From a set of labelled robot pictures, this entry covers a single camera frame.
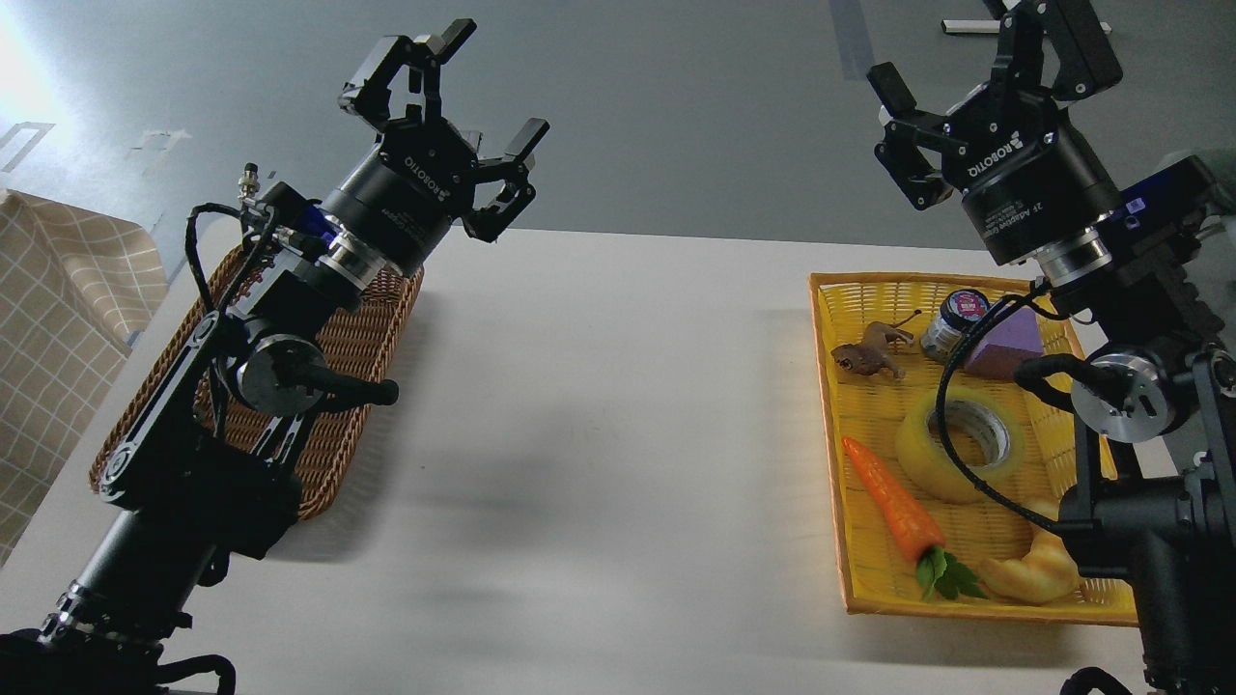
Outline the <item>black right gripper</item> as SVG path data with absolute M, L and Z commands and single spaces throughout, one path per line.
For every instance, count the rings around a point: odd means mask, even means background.
M 1098 96 L 1124 80 L 1090 1 L 997 1 L 995 93 L 983 83 L 939 114 L 917 108 L 892 63 L 866 73 L 887 115 L 874 155 L 913 209 L 952 185 L 995 263 L 1018 263 L 1121 207 L 1120 189 L 1056 101 Z M 1043 87 L 1043 43 L 1056 54 Z M 925 151 L 943 155 L 933 166 Z

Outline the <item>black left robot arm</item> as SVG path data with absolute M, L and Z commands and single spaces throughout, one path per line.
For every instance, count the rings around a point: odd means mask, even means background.
M 528 160 L 545 120 L 481 158 L 442 114 L 442 67 L 475 28 L 455 19 L 375 45 L 339 96 L 375 147 L 323 202 L 283 183 L 261 192 L 247 164 L 235 207 L 192 209 L 185 262 L 203 319 L 98 479 L 120 510 L 101 545 L 40 629 L 2 636 L 5 694 L 163 694 L 200 674 L 235 693 L 225 655 L 159 662 L 192 625 L 192 591 L 295 524 L 295 463 L 319 418 L 399 397 L 389 378 L 328 369 L 319 333 L 381 271 L 420 270 L 452 224 L 492 242 L 534 202 Z

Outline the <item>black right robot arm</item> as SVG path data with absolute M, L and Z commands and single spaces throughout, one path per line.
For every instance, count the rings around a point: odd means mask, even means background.
M 1086 1 L 989 2 L 993 73 L 944 114 L 873 66 L 875 153 L 917 209 L 962 193 L 995 263 L 1039 265 L 1033 296 L 1107 335 L 1091 355 L 1025 362 L 1016 382 L 1077 423 L 1077 484 L 1051 531 L 1082 576 L 1132 589 L 1146 681 L 1234 691 L 1234 352 L 1188 281 L 1208 216 L 1234 215 L 1216 155 L 1128 188 L 1067 108 L 1122 79 Z

